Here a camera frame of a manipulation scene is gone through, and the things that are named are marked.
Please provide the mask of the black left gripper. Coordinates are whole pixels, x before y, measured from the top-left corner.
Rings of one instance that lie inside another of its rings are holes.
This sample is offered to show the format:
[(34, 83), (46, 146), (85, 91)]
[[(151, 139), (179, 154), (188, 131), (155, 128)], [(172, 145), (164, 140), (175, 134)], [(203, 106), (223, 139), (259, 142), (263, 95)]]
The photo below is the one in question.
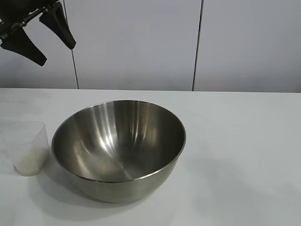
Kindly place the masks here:
[(55, 33), (69, 49), (74, 49), (76, 41), (68, 27), (63, 6), (58, 2), (58, 0), (1, 0), (0, 39), (3, 41), (0, 46), (43, 66), (47, 58), (21, 28), (42, 13), (39, 21)]

